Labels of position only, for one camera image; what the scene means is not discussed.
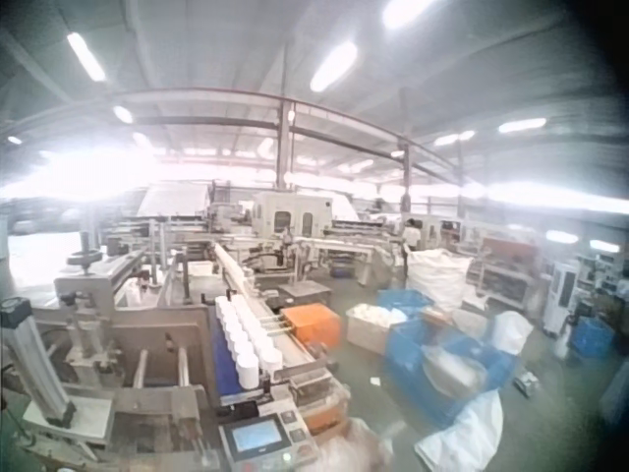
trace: white sack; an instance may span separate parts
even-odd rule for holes
[[[415,453],[430,470],[485,470],[502,437],[502,405],[497,390],[471,401],[445,431],[415,444]]]
[[[425,346],[424,373],[434,388],[454,399],[469,398],[478,393],[487,378],[483,364],[457,356],[441,346]]]
[[[449,313],[463,303],[471,262],[471,258],[454,256],[445,249],[409,253],[406,288],[420,291]]]
[[[371,472],[388,470],[393,458],[391,441],[382,441],[359,418],[350,419],[345,437],[337,436],[319,447],[320,456],[301,472]]]
[[[504,312],[495,317],[490,343],[496,349],[520,355],[533,325],[518,312]]]
[[[477,315],[459,308],[452,311],[452,321],[461,331],[478,340],[485,335],[488,322],[483,315]]]

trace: ceiling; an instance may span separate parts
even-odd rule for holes
[[[457,146],[436,138],[466,130],[464,172],[482,183],[535,180],[627,197],[629,133],[613,76],[570,15],[550,0],[435,0],[413,23],[389,30],[387,0],[22,0],[3,2],[0,22],[0,136],[3,129],[47,109],[121,92],[223,88],[281,94],[359,117],[405,134],[458,162]],[[86,40],[107,75],[93,82],[66,36]],[[323,92],[310,90],[317,67],[336,45],[352,40],[359,59]],[[208,102],[129,106],[136,117],[226,116],[273,121],[275,110]],[[538,130],[502,135],[507,121],[546,118]],[[337,133],[333,124],[321,132]],[[236,158],[256,151],[268,130],[206,125],[142,125],[156,148],[229,149],[195,161],[273,167],[272,160]],[[111,109],[89,105],[73,121],[25,131],[20,147],[3,143],[3,169],[28,170],[42,149],[128,141]],[[390,152],[374,137],[343,135]],[[295,141],[295,155],[318,166],[295,170],[348,177],[339,170],[371,158],[313,139]],[[418,153],[414,161],[438,171]],[[351,177],[397,183],[399,164],[385,158]],[[415,172],[416,182],[426,176]]]

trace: production line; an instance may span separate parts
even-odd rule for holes
[[[52,470],[317,459],[313,435],[345,418],[349,391],[266,306],[250,269],[218,244],[214,264],[180,251],[157,268],[154,244],[103,257],[82,243],[55,280],[58,306],[2,304],[5,377],[32,400],[26,450]]]

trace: worker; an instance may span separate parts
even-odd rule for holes
[[[408,247],[410,251],[420,249],[420,241],[422,240],[422,231],[415,224],[415,219],[409,218],[406,221],[404,231],[402,232],[402,259],[404,260],[404,285],[409,276],[409,255],[406,252]]]

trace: window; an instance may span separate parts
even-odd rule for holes
[[[304,213],[302,217],[302,236],[310,238],[313,235],[313,214]]]
[[[289,211],[276,211],[274,218],[274,229],[276,233],[281,233],[291,225],[291,213]]]

